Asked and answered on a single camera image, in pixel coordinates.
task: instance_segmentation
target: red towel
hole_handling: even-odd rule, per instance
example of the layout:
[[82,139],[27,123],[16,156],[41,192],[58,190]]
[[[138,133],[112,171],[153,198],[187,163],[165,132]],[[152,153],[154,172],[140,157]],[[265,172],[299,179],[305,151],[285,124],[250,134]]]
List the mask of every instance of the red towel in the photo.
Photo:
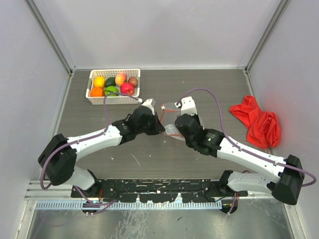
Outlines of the red towel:
[[263,112],[255,97],[245,96],[241,105],[232,106],[229,111],[247,128],[247,141],[266,149],[277,147],[281,138],[281,129],[274,112]]

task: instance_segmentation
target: white wall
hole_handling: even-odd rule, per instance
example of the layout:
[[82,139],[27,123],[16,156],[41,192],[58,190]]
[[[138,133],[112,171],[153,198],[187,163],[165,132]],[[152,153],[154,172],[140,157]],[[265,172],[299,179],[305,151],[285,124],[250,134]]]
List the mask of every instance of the white wall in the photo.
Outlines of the white wall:
[[[282,142],[275,154],[298,156],[319,176],[319,1],[293,0],[251,70],[258,101],[277,113]],[[319,183],[301,190],[298,205],[309,238],[318,238]]]
[[1,1],[0,29],[0,238],[11,239],[67,72],[24,1]]
[[279,0],[35,2],[75,66],[92,69],[246,66]]

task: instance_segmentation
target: lemon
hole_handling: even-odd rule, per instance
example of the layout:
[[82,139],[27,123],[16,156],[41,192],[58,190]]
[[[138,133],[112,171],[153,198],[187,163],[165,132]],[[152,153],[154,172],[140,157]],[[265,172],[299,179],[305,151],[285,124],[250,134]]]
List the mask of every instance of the lemon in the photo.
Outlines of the lemon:
[[104,84],[105,84],[105,79],[103,76],[98,76],[97,78],[95,78],[94,82],[94,87],[99,87],[99,88],[104,88]]

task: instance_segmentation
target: white basket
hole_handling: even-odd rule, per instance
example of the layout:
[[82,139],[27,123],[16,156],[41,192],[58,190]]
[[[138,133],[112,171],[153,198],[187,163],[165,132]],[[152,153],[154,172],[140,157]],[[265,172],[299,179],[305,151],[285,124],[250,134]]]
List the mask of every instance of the white basket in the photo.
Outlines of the white basket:
[[[135,92],[132,96],[138,97],[140,95],[140,85],[141,85],[141,71],[140,69],[115,69],[115,70],[93,70],[91,71],[88,87],[86,89],[85,97],[93,105],[102,105],[104,97],[91,97],[91,90],[94,88],[93,82],[96,77],[103,76],[106,79],[109,77],[115,77],[119,73],[124,73],[128,78],[136,77],[139,81],[138,86],[135,88]],[[107,97],[105,100],[107,105],[118,105],[118,104],[137,104],[138,102],[128,96],[113,96]]]

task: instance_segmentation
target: wood grain surface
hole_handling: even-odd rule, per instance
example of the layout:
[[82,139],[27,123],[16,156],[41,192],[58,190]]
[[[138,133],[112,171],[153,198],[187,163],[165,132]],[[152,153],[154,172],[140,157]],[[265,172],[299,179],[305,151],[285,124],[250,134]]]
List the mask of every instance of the wood grain surface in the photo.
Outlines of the wood grain surface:
[[[59,132],[65,137],[87,134],[106,126],[103,106],[94,106],[85,98],[90,71],[76,71],[72,79]],[[249,94],[241,70],[143,70],[142,99],[154,98],[159,116],[161,104],[176,102],[195,87],[211,89],[220,100],[227,133],[246,141],[247,129],[228,110],[242,103]],[[221,130],[216,103],[208,93],[191,94],[206,128]],[[110,122],[124,119],[138,105],[108,106]],[[224,170],[242,171],[239,164],[204,156],[188,148],[183,141],[164,136],[138,135],[134,141],[97,151],[77,165],[92,170],[98,178],[219,178]]]

